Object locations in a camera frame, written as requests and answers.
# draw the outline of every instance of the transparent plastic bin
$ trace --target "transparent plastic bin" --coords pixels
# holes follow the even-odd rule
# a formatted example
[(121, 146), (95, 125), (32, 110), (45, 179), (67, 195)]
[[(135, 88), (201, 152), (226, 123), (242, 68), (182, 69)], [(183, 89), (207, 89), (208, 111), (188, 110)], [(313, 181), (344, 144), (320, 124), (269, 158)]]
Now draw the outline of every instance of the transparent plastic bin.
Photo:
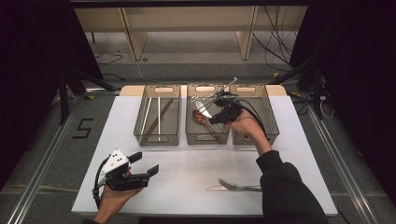
[(178, 146), (179, 118), (180, 85), (146, 86), (134, 126), (139, 146)]
[[(259, 118), (262, 120), (268, 141), (272, 145), (279, 135), (279, 129), (277, 128), (276, 119), (265, 85), (231, 85), (230, 93), (237, 94), (238, 100), (247, 101), (248, 103), (243, 101), (240, 103), (252, 112), (254, 112), (254, 110), (251, 109), (253, 106), (258, 113)], [(248, 137), (234, 131), (233, 144), (237, 146), (254, 145)]]
[(202, 122), (194, 119), (193, 110), (197, 110), (196, 102), (200, 101), (207, 106), (206, 110), (210, 115), (215, 115), (221, 108), (212, 105), (216, 99), (214, 93), (218, 91), (222, 84), (189, 84), (187, 87), (187, 109), (186, 109), (186, 136), (189, 145), (225, 145), (227, 144), (229, 130), (224, 130), (222, 124), (211, 125), (208, 118), (203, 118)]

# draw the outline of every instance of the black cable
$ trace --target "black cable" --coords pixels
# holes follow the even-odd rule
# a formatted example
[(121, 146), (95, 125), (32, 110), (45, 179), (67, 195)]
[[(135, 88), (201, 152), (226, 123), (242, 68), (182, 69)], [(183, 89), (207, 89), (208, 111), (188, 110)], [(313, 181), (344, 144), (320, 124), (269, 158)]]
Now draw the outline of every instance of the black cable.
[(111, 56), (116, 56), (116, 57), (119, 57), (119, 58), (117, 58), (117, 59), (115, 59), (115, 60), (113, 60), (113, 61), (110, 61), (110, 62), (108, 62), (108, 63), (99, 63), (99, 64), (110, 64), (110, 63), (114, 63), (115, 61), (118, 61), (119, 59), (122, 58), (122, 55), (120, 55), (120, 54), (112, 54), (112, 53), (107, 53), (107, 52), (105, 52), (105, 53), (99, 54), (98, 56), (95, 56), (95, 59), (101, 57), (101, 56), (104, 55), (104, 54), (108, 54), (108, 55), (111, 55)]
[(277, 55), (275, 52), (271, 51), (270, 49), (268, 49), (268, 47), (264, 46), (264, 44), (259, 40), (259, 38), (253, 33), (254, 38), (256, 38), (257, 42), (259, 42), (259, 44), (262, 46), (262, 48), (264, 48), (265, 50), (270, 51), (270, 53), (272, 53), (274, 56), (276, 56), (278, 59), (280, 59), (282, 62), (284, 63), (288, 63), (288, 61), (286, 61), (285, 59), (281, 58), (279, 55)]
[(344, 213), (342, 213), (341, 212), (341, 210), (340, 210), (340, 206), (337, 204), (337, 210), (338, 210), (338, 213), (341, 215), (341, 217), (344, 219), (344, 221), (346, 222), (346, 224), (349, 224), (350, 222), (347, 220), (347, 217), (346, 216), (344, 216)]
[(297, 16), (297, 20), (296, 20), (296, 22), (293, 24), (293, 26), (291, 27), (289, 34), (288, 34), (283, 40), (286, 40), (287, 38), (289, 38), (289, 36), (291, 35), (291, 32), (294, 32), (295, 36), (298, 35), (298, 34), (296, 34), (296, 32), (294, 31), (294, 28), (296, 27), (297, 22), (298, 22), (298, 20), (300, 19), (300, 16), (301, 16), (301, 13), (302, 13), (302, 12), (303, 12), (303, 6), (300, 7), (300, 12), (299, 12), (299, 14), (298, 14), (298, 16)]
[(105, 159), (104, 161), (102, 161), (102, 163), (100, 164), (99, 169), (98, 169), (98, 171), (97, 171), (97, 173), (96, 173), (95, 183), (93, 184), (92, 196), (93, 196), (93, 198), (95, 199), (95, 203), (96, 203), (96, 206), (98, 207), (98, 209), (99, 209), (99, 206), (100, 206), (99, 188), (102, 187), (102, 186), (98, 186), (99, 174), (100, 174), (100, 172), (101, 172), (103, 166), (104, 166), (104, 165), (106, 164), (106, 162), (108, 161), (108, 158), (106, 158), (106, 159)]
[(125, 81), (125, 80), (126, 80), (125, 77), (120, 77), (120, 76), (117, 76), (116, 74), (113, 74), (113, 73), (103, 73), (102, 75), (103, 75), (103, 76), (113, 76), (113, 77), (117, 77), (117, 78), (121, 79), (122, 81)]
[(264, 46), (264, 44), (259, 40), (259, 38), (258, 38), (254, 33), (253, 33), (253, 36), (256, 38), (257, 42), (259, 42), (259, 44), (262, 46), (262, 48), (265, 49), (265, 52), (264, 52), (264, 60), (265, 60), (265, 63), (267, 64), (267, 66), (270, 67), (270, 68), (272, 68), (272, 69), (274, 69), (274, 70), (279, 70), (279, 71), (282, 71), (282, 72), (289, 72), (289, 70), (284, 70), (284, 69), (281, 69), (281, 68), (278, 68), (278, 67), (273, 67), (273, 66), (271, 66), (271, 65), (267, 62), (267, 50), (270, 51), (270, 53), (272, 53), (273, 55), (275, 55), (278, 59), (280, 59), (280, 60), (283, 61), (284, 63), (287, 63), (287, 64), (289, 64), (289, 63), (288, 63), (287, 61), (284, 61), (284, 59), (282, 59), (279, 55), (277, 55), (276, 53), (274, 53), (273, 51), (271, 51), (270, 49), (268, 49), (268, 47)]
[[(298, 111), (297, 111), (297, 115), (306, 115), (306, 113), (308, 113), (308, 106), (309, 103), (305, 103)], [(306, 107), (306, 110), (304, 113), (301, 113), (301, 111)]]
[(271, 26), (273, 27), (273, 31), (271, 31), (271, 35), (276, 39), (276, 41), (279, 43), (280, 46), (283, 46), (285, 49), (289, 49), (288, 47), (286, 47), (286, 45), (283, 43), (283, 40), (280, 38), (279, 32), (276, 29), (276, 26), (274, 25), (274, 23), (270, 17), (270, 14), (268, 13), (267, 7), (264, 7), (264, 9), (265, 9), (265, 12), (267, 13), (267, 17), (268, 17), (269, 21), (271, 22)]

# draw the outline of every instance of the metal utensil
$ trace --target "metal utensil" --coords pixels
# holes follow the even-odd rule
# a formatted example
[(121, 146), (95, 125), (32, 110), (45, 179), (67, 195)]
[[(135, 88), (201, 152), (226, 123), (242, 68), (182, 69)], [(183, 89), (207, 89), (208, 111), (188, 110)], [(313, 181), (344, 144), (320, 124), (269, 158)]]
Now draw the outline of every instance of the metal utensil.
[(199, 110), (199, 112), (201, 112), (201, 114), (203, 114), (205, 117), (211, 119), (212, 116), (209, 114), (209, 112), (206, 110), (205, 105), (201, 102), (201, 101), (197, 101), (196, 102), (197, 105), (197, 109)]
[(206, 122), (206, 118), (203, 114), (201, 114), (198, 110), (192, 111), (192, 117), (195, 121), (204, 124), (207, 129), (213, 134), (213, 136), (220, 142), (223, 143), (221, 136), (216, 133), (216, 131)]
[(224, 188), (228, 190), (245, 190), (245, 191), (255, 191), (262, 192), (262, 187), (260, 186), (241, 186), (236, 185), (235, 183), (229, 183), (221, 178), (219, 178), (219, 183), (224, 186)]

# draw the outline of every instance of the white table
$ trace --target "white table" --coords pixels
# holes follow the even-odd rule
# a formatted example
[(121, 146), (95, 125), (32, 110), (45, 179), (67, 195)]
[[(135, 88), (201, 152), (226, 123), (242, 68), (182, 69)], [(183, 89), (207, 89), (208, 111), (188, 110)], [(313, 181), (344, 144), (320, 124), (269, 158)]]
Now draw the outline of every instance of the white table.
[[(97, 169), (115, 148), (129, 156), (143, 151), (143, 159), (132, 164), (133, 173), (145, 173), (160, 164), (160, 172), (148, 187), (134, 196), (121, 213), (146, 217), (260, 217), (262, 194), (247, 191), (207, 191), (219, 177), (240, 185), (259, 185), (261, 171), (254, 147), (236, 147), (231, 135), (225, 146), (189, 146), (185, 137), (185, 104), (181, 100), (178, 147), (140, 147), (134, 124), (141, 97), (118, 96), (108, 116), (92, 162), (82, 182), (73, 212), (96, 213), (92, 186)], [(304, 130), (289, 96), (270, 96), (280, 135), (273, 148), (283, 161), (299, 170), (304, 183), (317, 197), (327, 216), (336, 208), (308, 145)]]

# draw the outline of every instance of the floor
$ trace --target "floor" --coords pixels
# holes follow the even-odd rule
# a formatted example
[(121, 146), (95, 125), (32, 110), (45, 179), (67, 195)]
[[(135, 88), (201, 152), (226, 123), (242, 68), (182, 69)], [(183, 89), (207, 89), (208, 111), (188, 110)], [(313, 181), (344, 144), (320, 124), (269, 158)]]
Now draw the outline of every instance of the floor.
[[(256, 36), (266, 45), (270, 33), (258, 32)], [(295, 33), (285, 32), (284, 38), (286, 36), (285, 45), (292, 49)], [(249, 59), (242, 60), (232, 32), (152, 33), (138, 62), (131, 60), (124, 34), (95, 34), (95, 44), (91, 34), (87, 34), (87, 38), (105, 81), (115, 87), (192, 81), (228, 83), (233, 77), (238, 77), (240, 83), (268, 83), (274, 80), (274, 75), (285, 73), (281, 70), (290, 69), (266, 52), (256, 39), (253, 39)], [(280, 54), (275, 41), (268, 46)], [(288, 92), (296, 92), (297, 80), (298, 77), (293, 77), (283, 86)], [(55, 98), (49, 106), (30, 150), (25, 152), (0, 192), (0, 223), (16, 220), (17, 216), (20, 216), (18, 223), (81, 222), (82, 216), (70, 210), (117, 96), (117, 92), (96, 91), (98, 87), (90, 82), (84, 84), (91, 89), (86, 96), (73, 97), (69, 92), (72, 113), (65, 125), (59, 125), (59, 99)], [(308, 99), (311, 95), (303, 92), (301, 96)], [(340, 210), (340, 214), (329, 218), (329, 222), (396, 223), (395, 207), (357, 153), (336, 111), (331, 119), (316, 120), (311, 104), (301, 98), (292, 99), (319, 170)], [(323, 104), (323, 110), (330, 118), (332, 107)], [(90, 128), (88, 137), (78, 138), (86, 134), (78, 127)], [(60, 136), (59, 141), (53, 141), (54, 137)], [(21, 196), (26, 196), (26, 192), (33, 193), (27, 195), (30, 200), (22, 201)], [(15, 208), (21, 207), (17, 211), (23, 213), (14, 213)], [(126, 216), (115, 217), (112, 223), (138, 223), (139, 220), (141, 223), (247, 223), (246, 220), (226, 218)]]

